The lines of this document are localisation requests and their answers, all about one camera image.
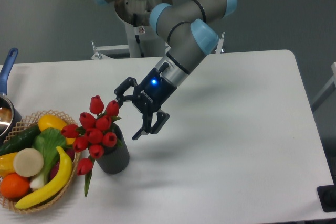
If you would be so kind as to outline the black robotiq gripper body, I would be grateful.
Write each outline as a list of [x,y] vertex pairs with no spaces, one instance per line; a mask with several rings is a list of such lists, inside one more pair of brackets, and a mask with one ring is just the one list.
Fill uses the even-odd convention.
[[132,103],[142,114],[152,114],[161,108],[176,89],[177,87],[160,76],[157,68],[153,68],[142,82],[134,87],[135,99]]

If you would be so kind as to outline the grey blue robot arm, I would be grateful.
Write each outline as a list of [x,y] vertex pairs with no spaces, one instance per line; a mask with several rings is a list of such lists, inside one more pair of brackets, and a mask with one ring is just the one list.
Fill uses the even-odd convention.
[[169,50],[137,83],[127,78],[115,89],[119,104],[131,101],[142,114],[142,126],[133,136],[156,134],[168,120],[162,104],[216,48],[219,37],[210,22],[233,13],[237,0],[190,0],[173,6],[172,0],[95,0],[98,4],[114,3],[119,18],[131,26],[129,49],[146,53],[141,45],[140,28],[152,38],[152,44],[169,46]]

